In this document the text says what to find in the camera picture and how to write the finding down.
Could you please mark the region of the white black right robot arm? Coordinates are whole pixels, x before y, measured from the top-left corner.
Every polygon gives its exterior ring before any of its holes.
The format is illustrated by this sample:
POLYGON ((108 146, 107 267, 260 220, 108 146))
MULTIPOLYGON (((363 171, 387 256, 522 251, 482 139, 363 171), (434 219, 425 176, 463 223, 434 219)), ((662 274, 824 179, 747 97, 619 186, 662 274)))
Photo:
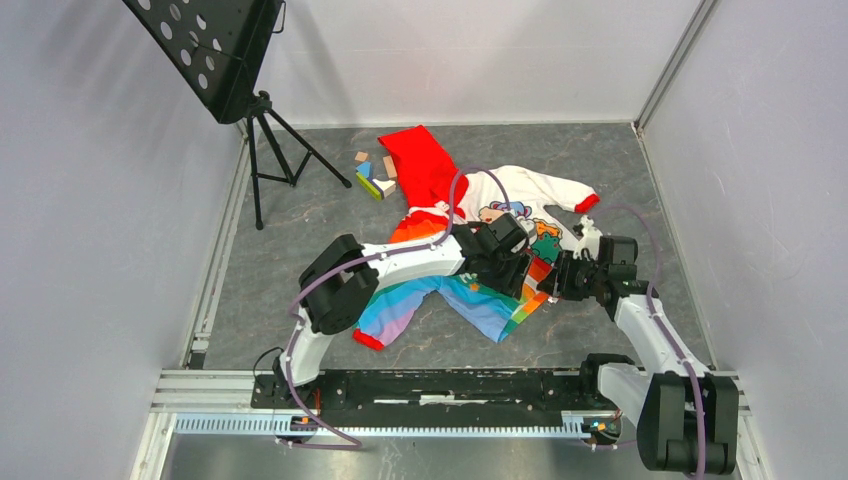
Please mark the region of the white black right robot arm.
POLYGON ((594 299, 632 344, 640 364, 595 356, 577 382, 591 408, 612 401, 636 429, 643 465, 694 478, 736 469, 740 394, 685 345, 652 282, 638 276, 635 239, 602 235, 591 247, 558 254, 541 289, 561 300, 594 299))

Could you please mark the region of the rainbow and white kids jacket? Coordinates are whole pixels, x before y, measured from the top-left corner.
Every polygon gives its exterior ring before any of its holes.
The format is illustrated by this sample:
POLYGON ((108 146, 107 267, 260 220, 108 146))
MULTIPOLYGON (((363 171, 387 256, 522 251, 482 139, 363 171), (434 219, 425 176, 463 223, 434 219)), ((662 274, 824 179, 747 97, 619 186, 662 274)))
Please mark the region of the rainbow and white kids jacket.
POLYGON ((399 243, 475 233, 507 214, 528 230, 530 264, 518 296, 504 295, 472 274, 431 276, 377 292, 354 327, 352 337, 375 351, 393 343, 408 327, 426 296, 439 294, 460 316, 494 342, 504 340, 548 295, 537 287, 558 254, 577 244, 573 233, 549 213, 552 206, 587 214, 600 197, 581 182, 516 165, 463 173, 423 126, 383 135, 379 143, 396 169, 409 207, 390 237, 399 243))

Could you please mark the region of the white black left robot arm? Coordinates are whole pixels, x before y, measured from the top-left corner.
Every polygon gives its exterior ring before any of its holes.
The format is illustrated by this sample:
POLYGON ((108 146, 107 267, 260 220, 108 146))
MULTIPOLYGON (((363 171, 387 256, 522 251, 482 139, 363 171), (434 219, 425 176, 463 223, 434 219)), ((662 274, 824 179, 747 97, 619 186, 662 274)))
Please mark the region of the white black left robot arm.
POLYGON ((452 224, 398 243, 337 237, 299 278, 300 291, 288 308, 294 332, 272 367, 276 394, 290 407, 306 405, 333 336, 353 327, 372 297, 391 287, 470 274, 498 293, 520 296, 532 263, 532 232, 532 226, 505 213, 490 223, 452 224))

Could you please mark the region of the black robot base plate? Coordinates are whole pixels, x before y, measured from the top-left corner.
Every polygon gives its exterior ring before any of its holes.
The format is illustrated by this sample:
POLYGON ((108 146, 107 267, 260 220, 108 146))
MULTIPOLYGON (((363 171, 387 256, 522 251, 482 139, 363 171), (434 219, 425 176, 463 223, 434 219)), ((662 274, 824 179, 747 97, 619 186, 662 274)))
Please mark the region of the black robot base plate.
POLYGON ((564 414, 633 419, 604 397, 581 369, 327 369, 295 389, 274 373, 259 375, 250 405, 257 410, 310 409, 344 427, 556 427, 564 414))

